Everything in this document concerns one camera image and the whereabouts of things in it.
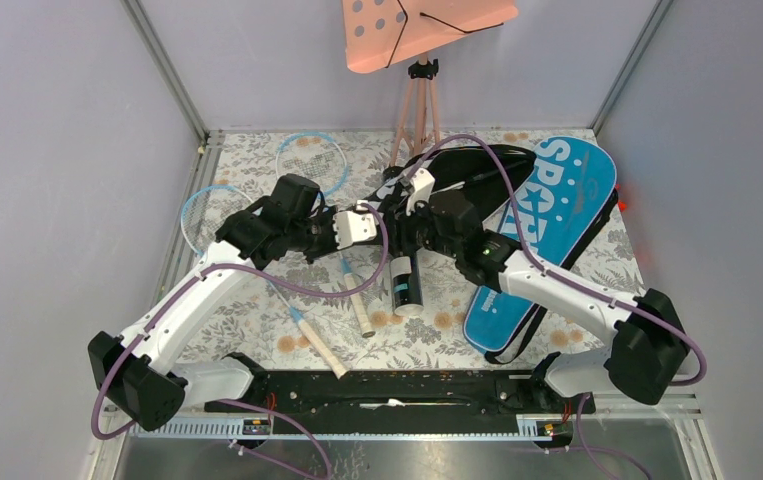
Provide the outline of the black sport racket bag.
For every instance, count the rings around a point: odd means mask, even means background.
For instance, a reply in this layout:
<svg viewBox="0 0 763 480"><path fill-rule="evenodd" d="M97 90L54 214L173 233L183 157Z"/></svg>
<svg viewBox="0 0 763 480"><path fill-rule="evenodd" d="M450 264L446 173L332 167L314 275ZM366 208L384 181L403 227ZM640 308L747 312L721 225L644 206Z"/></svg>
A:
<svg viewBox="0 0 763 480"><path fill-rule="evenodd" d="M512 187L517 190L532 174L536 154L526 148L492 144L490 148L503 165ZM410 169L419 160L412 157L406 164L386 169L383 183L364 200L379 212L398 203L401 193L396 184L404 170ZM459 190L472 203L481 220L492 216L504 206L509 194L504 181L491 157L479 146L444 148L436 152L424 165L433 178L434 194L441 190Z"/></svg>

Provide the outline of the blue racket bag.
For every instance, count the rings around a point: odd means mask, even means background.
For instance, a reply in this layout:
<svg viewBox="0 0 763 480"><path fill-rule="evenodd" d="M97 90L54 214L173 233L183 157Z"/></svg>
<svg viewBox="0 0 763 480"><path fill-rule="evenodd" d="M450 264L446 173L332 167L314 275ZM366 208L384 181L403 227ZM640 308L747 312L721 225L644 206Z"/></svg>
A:
<svg viewBox="0 0 763 480"><path fill-rule="evenodd" d="M533 171L515 194L523 237L532 252L570 269L617 205L616 167L605 150L576 137L547 138L534 153ZM464 336L487 362L505 364L530 343L546 313L527 299L480 287Z"/></svg>

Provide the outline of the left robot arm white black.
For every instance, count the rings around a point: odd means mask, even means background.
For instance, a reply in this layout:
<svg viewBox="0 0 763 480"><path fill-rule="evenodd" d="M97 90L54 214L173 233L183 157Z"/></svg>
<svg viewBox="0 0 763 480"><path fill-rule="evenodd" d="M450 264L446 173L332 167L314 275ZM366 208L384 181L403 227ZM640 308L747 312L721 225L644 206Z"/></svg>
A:
<svg viewBox="0 0 763 480"><path fill-rule="evenodd" d="M276 283L264 270L287 252L313 261L371 241L389 243L383 216L371 204L327 208L313 181L280 177L271 194L227 217L198 263L147 314L118 335L101 331L89 342L99 390L94 412L109 400L132 423L154 431L181 409L208 402L232 400L242 410L258 409L268 387L249 364L232 356L181 364L186 345L249 279Z"/></svg>

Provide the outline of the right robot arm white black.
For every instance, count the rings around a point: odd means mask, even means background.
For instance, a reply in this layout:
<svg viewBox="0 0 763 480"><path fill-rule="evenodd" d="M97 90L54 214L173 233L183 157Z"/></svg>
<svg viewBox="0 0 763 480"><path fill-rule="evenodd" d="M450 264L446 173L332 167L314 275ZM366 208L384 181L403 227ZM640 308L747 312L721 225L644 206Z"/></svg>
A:
<svg viewBox="0 0 763 480"><path fill-rule="evenodd" d="M526 244L487 230L475 207L456 191L429 201L401 203L384 215L398 242L454 260L472 284L531 301L575 321L602 347L575 354L553 353L535 369L532 402L554 412L570 397L618 391L645 405L655 405L695 354L707 369L696 343L683 330L672 301L660 291L644 295L608 289L533 254Z"/></svg>

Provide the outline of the black shuttlecock tube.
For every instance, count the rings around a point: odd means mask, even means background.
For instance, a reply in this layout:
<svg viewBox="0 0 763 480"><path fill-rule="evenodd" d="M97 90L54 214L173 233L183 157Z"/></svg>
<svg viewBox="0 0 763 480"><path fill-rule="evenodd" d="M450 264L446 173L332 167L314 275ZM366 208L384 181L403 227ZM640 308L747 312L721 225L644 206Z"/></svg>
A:
<svg viewBox="0 0 763 480"><path fill-rule="evenodd" d="M389 287L393 313L418 317L424 309L416 254L393 258L389 263Z"/></svg>

